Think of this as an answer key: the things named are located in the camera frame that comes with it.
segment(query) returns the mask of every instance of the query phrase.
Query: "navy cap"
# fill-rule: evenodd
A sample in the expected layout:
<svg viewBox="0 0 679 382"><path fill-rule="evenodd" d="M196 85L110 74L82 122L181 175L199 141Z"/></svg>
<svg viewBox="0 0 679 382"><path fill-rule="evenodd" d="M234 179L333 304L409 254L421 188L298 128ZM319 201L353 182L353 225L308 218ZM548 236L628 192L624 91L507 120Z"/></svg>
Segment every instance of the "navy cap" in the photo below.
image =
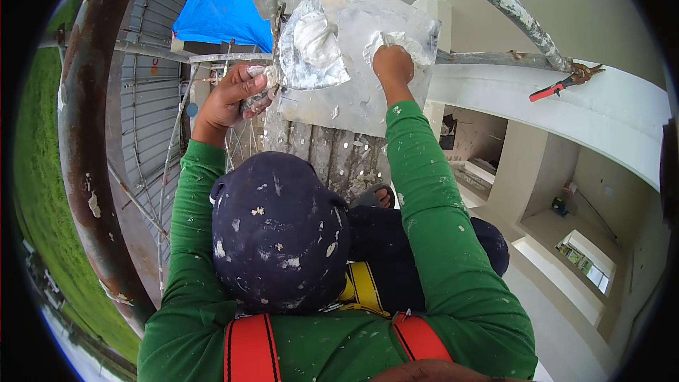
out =
<svg viewBox="0 0 679 382"><path fill-rule="evenodd" d="M262 152L220 177L213 202L213 262L228 293L251 313L305 314L346 284L347 203L313 166Z"/></svg>
<svg viewBox="0 0 679 382"><path fill-rule="evenodd" d="M480 218L471 217L471 225L479 243L488 255L490 267L495 270L498 276L502 277L509 267L509 249L505 237L496 226Z"/></svg>

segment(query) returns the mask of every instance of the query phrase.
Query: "green grass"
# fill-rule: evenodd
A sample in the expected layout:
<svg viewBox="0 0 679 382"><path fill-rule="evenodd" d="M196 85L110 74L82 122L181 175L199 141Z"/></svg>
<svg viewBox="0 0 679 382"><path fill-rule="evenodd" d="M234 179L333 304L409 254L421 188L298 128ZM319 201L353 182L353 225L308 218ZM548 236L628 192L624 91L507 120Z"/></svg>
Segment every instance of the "green grass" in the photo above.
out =
<svg viewBox="0 0 679 382"><path fill-rule="evenodd" d="M54 17L70 30L81 0ZM132 363L139 338L106 297L89 266L73 225L61 176L56 128L56 92L61 64L56 48L39 49L21 97L17 116L13 170L18 216L24 236L35 245L73 310L69 317L83 330L100 335Z"/></svg>

